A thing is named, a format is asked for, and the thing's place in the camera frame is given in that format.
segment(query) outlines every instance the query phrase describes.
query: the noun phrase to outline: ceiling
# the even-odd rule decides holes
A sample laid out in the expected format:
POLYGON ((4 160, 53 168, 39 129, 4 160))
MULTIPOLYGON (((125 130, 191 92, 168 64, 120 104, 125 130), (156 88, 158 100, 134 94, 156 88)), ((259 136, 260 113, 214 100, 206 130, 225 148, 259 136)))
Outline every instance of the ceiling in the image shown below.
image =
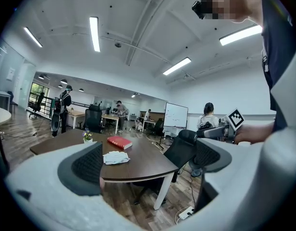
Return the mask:
POLYGON ((72 52, 77 49, 86 51, 86 57, 113 57, 121 63, 117 68, 127 71, 129 65, 134 66, 169 85, 242 64, 257 64, 262 50, 261 35, 226 46, 219 42, 219 38, 253 23, 200 20, 191 10, 195 1, 25 0, 17 10, 18 16, 11 20, 11 28, 44 59, 61 52, 69 61, 76 61, 72 52), (101 52, 93 51, 91 16, 99 18, 101 52), (25 34, 24 26, 29 27, 43 48, 25 34), (113 39, 158 57, 126 44, 116 48, 113 39), (162 74, 171 67, 166 61, 174 65, 185 57, 192 62, 168 76, 162 74))

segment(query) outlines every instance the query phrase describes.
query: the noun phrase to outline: red book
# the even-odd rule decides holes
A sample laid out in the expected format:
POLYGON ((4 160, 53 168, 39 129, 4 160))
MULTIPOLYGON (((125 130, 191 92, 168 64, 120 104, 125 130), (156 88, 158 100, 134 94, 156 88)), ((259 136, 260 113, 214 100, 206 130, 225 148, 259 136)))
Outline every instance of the red book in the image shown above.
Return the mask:
POLYGON ((119 147, 122 150, 125 150, 127 148, 129 148, 130 146, 132 146, 132 142, 120 137, 120 136, 112 136, 112 137, 108 137, 108 142, 116 145, 117 147, 119 147))

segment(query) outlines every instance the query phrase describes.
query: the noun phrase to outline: whiteboard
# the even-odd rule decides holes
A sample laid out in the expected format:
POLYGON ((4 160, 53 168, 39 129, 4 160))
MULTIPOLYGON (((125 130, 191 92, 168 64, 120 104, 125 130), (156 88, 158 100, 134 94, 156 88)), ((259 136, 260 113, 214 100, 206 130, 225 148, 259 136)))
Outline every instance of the whiteboard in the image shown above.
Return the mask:
POLYGON ((188 108, 166 103, 164 127, 186 128, 188 108))

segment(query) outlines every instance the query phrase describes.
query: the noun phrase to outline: dark wood tabletop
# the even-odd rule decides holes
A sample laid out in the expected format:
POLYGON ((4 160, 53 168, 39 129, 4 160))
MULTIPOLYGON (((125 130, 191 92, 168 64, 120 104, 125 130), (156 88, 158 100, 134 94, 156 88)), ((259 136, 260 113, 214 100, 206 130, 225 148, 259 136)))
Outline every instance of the dark wood tabletop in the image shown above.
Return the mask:
MULTIPOLYGON (((82 130, 72 129, 66 133, 60 134, 55 138, 48 139, 40 144, 30 147, 30 150, 38 155, 47 152, 56 151, 68 146, 82 144, 82 130)), ((110 181, 133 181, 145 180, 154 177, 167 175, 175 172, 178 168, 165 157, 147 138, 138 137, 133 133, 120 134, 124 138, 132 141, 133 145, 126 150, 120 150, 118 147, 107 142, 107 135, 93 133, 93 141, 103 143, 103 155, 112 152, 126 152, 130 158, 129 162, 117 165, 103 165, 101 177, 110 181)))

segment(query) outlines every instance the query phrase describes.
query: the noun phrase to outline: white tissue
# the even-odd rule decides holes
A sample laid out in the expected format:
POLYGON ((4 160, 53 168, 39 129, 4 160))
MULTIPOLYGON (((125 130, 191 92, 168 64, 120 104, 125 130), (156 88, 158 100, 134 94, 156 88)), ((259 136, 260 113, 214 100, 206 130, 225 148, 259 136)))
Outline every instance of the white tissue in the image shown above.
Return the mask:
POLYGON ((103 155, 103 162, 106 165, 110 164, 122 164, 128 162, 130 159, 128 158, 128 154, 125 152, 109 152, 103 155))

